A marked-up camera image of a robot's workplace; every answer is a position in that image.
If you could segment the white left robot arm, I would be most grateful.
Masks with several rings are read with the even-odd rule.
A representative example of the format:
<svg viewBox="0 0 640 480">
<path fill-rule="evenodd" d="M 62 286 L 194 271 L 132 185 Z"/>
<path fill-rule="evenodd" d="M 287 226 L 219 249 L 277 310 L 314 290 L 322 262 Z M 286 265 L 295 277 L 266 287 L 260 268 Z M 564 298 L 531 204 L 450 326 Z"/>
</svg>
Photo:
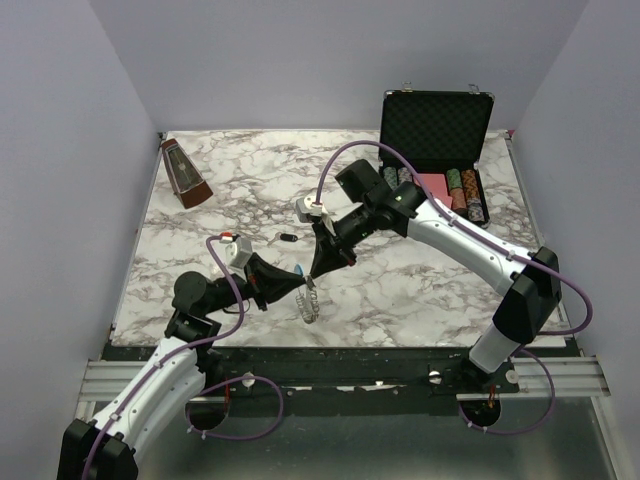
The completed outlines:
<svg viewBox="0 0 640 480">
<path fill-rule="evenodd" d="M 174 285 L 174 313 L 164 338 L 134 378 L 91 420 L 75 419 L 63 434 L 60 479 L 135 479 L 139 463 L 177 412 L 197 394 L 214 393 L 222 380 L 211 347 L 223 338 L 208 314 L 253 300 L 260 309 L 304 285 L 252 254 L 241 275 L 209 280 L 186 272 Z"/>
</svg>

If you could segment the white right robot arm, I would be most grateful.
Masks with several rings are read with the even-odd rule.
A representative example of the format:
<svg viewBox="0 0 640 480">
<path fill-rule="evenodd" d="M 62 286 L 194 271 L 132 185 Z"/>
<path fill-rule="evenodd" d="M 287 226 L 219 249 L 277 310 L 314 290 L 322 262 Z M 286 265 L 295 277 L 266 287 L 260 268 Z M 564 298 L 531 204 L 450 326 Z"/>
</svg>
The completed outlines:
<svg viewBox="0 0 640 480">
<path fill-rule="evenodd" d="M 341 219 L 332 220 L 311 196 L 295 203 L 299 220 L 312 224 L 316 238 L 311 277 L 354 265 L 355 246 L 384 230 L 431 246 L 472 270 L 502 297 L 491 325 L 459 370 L 467 389 L 485 390 L 498 368 L 536 338 L 558 306 L 557 255 L 546 247 L 531 253 L 499 240 L 429 200 L 411 181 L 391 188 L 365 160 L 352 163 L 336 179 L 357 206 Z"/>
</svg>

